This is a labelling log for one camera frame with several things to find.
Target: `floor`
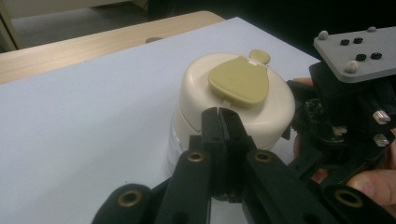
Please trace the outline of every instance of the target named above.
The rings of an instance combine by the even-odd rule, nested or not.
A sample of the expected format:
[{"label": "floor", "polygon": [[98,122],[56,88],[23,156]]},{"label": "floor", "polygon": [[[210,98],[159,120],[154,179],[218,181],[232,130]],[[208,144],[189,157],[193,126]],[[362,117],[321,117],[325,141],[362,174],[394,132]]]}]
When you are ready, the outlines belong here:
[{"label": "floor", "polygon": [[83,8],[13,20],[26,48],[91,35],[147,21],[147,12],[132,2]]}]

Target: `finger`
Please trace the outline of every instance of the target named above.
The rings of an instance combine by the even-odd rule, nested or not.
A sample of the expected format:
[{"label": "finger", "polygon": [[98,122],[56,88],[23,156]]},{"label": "finger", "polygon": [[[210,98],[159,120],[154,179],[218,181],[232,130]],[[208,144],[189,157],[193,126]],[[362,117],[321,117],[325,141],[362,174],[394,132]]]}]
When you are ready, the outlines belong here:
[{"label": "finger", "polygon": [[347,183],[380,205],[396,204],[396,171],[373,170],[353,176]]},{"label": "finger", "polygon": [[314,86],[314,83],[312,82],[312,78],[310,77],[297,77],[293,81],[303,83],[307,86]]}]

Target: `person's hand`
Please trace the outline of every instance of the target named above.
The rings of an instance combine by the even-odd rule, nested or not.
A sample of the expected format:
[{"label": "person's hand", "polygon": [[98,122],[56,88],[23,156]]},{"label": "person's hand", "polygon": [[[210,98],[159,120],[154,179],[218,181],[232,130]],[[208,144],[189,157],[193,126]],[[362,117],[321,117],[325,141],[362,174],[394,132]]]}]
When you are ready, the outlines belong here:
[{"label": "person's hand", "polygon": [[[311,78],[296,78],[293,81],[313,86]],[[396,136],[396,128],[391,131]],[[300,136],[297,135],[294,142],[295,157],[299,153],[299,139]],[[312,178],[320,182],[326,177],[327,171],[319,170]],[[378,169],[361,172],[353,176],[346,184],[361,191],[396,217],[396,140],[389,146]]]}]

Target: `beige lid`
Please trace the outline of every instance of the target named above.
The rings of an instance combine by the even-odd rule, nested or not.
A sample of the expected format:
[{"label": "beige lid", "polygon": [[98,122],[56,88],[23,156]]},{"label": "beige lid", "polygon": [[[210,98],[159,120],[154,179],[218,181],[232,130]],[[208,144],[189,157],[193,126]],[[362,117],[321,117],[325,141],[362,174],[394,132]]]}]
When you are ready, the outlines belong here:
[{"label": "beige lid", "polygon": [[293,95],[277,73],[259,61],[227,53],[206,55],[188,67],[178,103],[174,124],[181,145],[188,144],[189,134],[199,134],[201,113],[210,107],[237,112],[258,148],[271,147],[294,115]]}]

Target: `white bottle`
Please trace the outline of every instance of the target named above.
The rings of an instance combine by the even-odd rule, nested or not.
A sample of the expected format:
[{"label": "white bottle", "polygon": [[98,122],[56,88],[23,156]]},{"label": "white bottle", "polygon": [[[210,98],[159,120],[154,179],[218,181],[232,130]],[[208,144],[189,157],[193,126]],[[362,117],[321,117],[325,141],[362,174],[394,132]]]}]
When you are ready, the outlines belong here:
[{"label": "white bottle", "polygon": [[[265,55],[265,52],[259,51],[259,54]],[[263,88],[267,88],[265,96],[263,99],[259,97],[261,100],[254,104],[244,104],[244,99],[241,100],[239,97],[245,96],[241,90],[258,89],[257,80],[254,79],[258,78],[257,74],[246,80],[249,76],[246,71],[250,71],[249,69],[238,70],[230,67],[226,74],[222,74],[227,85],[232,85],[231,88],[233,85],[243,87],[239,88],[236,94],[230,93],[233,89],[219,92],[210,82],[209,77],[213,75],[215,68],[219,69],[226,63],[242,59],[246,60],[247,63],[244,66],[247,68],[255,69],[256,67],[249,66],[259,66],[260,69],[266,71],[266,74],[263,74],[262,70],[259,70],[260,76],[264,76],[259,76],[259,79],[268,82],[266,87],[262,84]],[[178,106],[172,118],[167,155],[171,173],[175,169],[180,154],[188,149],[190,135],[201,134],[201,113],[211,107],[226,107],[238,113],[247,134],[252,136],[257,148],[270,149],[276,143],[293,118],[295,104],[289,86],[275,71],[264,64],[268,62],[269,58],[263,60],[257,57],[257,50],[254,50],[249,57],[228,53],[206,55],[188,67],[183,77]],[[228,73],[233,73],[231,81],[227,78]]]}]

